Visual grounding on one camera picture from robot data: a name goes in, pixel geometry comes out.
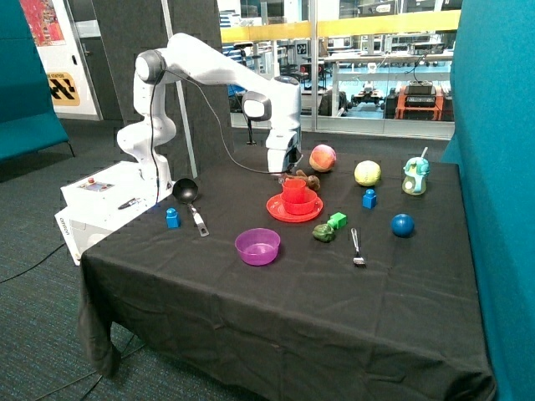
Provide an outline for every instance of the glass wall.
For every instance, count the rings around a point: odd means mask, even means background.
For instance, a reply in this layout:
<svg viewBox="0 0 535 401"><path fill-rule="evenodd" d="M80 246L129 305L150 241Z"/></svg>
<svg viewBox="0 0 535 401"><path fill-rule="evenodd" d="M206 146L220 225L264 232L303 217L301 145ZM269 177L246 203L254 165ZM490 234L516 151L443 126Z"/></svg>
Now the glass wall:
<svg viewBox="0 0 535 401"><path fill-rule="evenodd" d="M229 57L265 78L299 81L303 129L452 136L461 0L219 0L219 7ZM241 91L229 89L237 126Z"/></svg>

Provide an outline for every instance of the blue ball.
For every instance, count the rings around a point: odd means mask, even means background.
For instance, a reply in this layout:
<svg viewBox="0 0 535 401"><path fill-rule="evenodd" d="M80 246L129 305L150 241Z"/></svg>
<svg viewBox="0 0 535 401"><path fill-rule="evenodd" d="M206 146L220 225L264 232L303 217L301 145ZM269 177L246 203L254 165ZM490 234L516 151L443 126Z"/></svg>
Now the blue ball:
<svg viewBox="0 0 535 401"><path fill-rule="evenodd" d="M392 222L390 223L392 231L396 236L406 238L410 236L412 231L415 229L415 221L412 220L412 217L401 213L400 215L394 216Z"/></svg>

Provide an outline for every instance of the teal partition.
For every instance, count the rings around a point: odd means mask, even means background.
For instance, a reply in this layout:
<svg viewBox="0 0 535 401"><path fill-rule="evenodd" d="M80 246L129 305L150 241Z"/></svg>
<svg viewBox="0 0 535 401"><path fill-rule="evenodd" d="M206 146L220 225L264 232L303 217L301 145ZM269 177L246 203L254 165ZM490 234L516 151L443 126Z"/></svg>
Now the teal partition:
<svg viewBox="0 0 535 401"><path fill-rule="evenodd" d="M500 400L535 399L535 7L466 0L452 68L461 183Z"/></svg>
<svg viewBox="0 0 535 401"><path fill-rule="evenodd" d="M69 140L18 0L0 13L0 160Z"/></svg>

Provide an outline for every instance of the door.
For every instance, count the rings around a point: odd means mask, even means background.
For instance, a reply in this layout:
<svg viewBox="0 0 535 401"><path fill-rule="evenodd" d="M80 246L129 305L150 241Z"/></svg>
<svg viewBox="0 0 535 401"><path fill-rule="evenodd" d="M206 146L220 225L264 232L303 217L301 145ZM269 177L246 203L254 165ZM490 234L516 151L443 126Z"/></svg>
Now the door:
<svg viewBox="0 0 535 401"><path fill-rule="evenodd" d="M60 118L101 120L78 34L64 0L20 0Z"/></svg>

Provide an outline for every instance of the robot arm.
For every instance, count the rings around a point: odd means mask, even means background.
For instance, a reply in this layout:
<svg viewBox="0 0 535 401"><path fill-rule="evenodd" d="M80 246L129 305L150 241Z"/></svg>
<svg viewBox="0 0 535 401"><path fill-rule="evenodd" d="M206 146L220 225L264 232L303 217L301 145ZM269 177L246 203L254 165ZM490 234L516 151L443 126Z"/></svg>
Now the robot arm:
<svg viewBox="0 0 535 401"><path fill-rule="evenodd" d="M252 121L271 122L266 141L270 172L290 170L302 157L301 90L297 80L267 80L184 33L171 37L166 48L141 53L135 71L134 106L145 119L122 129L118 141L141 163L146 175L155 178L154 165L159 166L158 170L161 166L160 191L169 186L171 178L167 160L154 153L154 146L176 134L175 125L165 114L165 85L183 78L205 85L235 84L247 91L242 101L244 114Z"/></svg>

